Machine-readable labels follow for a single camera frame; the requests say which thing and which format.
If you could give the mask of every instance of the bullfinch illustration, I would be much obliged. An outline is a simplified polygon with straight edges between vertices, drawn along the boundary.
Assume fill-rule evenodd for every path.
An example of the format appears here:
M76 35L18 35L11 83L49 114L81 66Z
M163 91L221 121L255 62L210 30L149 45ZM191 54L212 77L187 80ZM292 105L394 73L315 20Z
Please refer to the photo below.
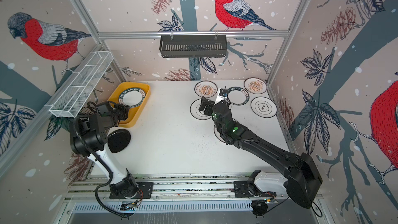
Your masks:
M359 135L373 140L390 160L391 165L385 172L380 172L373 164L368 165L380 174L381 181L378 183L385 184L385 175L398 170L398 81L393 82L375 99L371 107L370 118L371 135L358 132L356 124L349 122L357 132L357 137L353 141L358 141Z
M250 4L243 0L214 0L216 16L226 25L226 29L240 28L249 25L260 25L269 30L275 30L266 25L263 19L251 9Z
M79 43L84 38L91 37L82 31L42 22L23 12L12 15L7 24L12 37L20 37L39 56L52 61L65 61L67 67L61 72L62 75L72 71L68 68L68 59L74 53L79 54Z

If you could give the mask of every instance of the white wire rack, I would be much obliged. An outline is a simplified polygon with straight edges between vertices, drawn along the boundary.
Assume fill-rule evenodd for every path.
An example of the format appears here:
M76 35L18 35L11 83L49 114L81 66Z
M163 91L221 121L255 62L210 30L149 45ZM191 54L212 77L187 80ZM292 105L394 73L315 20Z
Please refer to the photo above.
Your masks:
M75 76L72 83L52 105L50 112L56 117L76 117L113 61L113 56L108 51L92 52L91 55L81 71L72 73Z

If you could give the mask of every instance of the white table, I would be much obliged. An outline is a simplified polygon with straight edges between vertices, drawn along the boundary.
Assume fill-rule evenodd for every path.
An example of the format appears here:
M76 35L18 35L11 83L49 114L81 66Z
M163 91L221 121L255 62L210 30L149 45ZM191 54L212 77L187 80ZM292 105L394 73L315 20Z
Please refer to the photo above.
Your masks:
M243 86L243 80L213 81L217 87ZM132 174L152 176L236 175L256 169L276 172L269 164L235 146L219 141L213 121L197 120L189 108L200 97L194 92L198 81L143 82L151 86L151 95L135 126L127 128L130 144L115 156ZM288 150L276 116L262 118L250 107L251 100L262 96L250 94L249 102L232 106L232 116L266 141ZM92 176L104 175L95 166Z

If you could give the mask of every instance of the bird head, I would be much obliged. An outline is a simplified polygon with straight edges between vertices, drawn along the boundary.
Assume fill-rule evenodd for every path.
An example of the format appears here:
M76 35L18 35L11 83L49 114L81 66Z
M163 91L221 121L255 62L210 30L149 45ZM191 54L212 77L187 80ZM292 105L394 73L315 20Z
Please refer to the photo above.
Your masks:
M7 22L12 37L27 38L25 32L25 23L32 19L32 16L23 12L12 15Z

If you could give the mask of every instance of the plate with orange sunburst design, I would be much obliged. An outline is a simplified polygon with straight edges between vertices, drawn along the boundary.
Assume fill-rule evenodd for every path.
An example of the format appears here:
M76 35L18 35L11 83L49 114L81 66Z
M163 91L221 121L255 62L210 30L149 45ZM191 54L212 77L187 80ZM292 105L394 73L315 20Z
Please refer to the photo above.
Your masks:
M254 94L262 94L267 90L266 83L259 78L249 78L243 83L246 90Z
M216 84L210 81L201 81L195 85L195 93L199 97L204 96L205 98L210 98L216 95L217 90Z

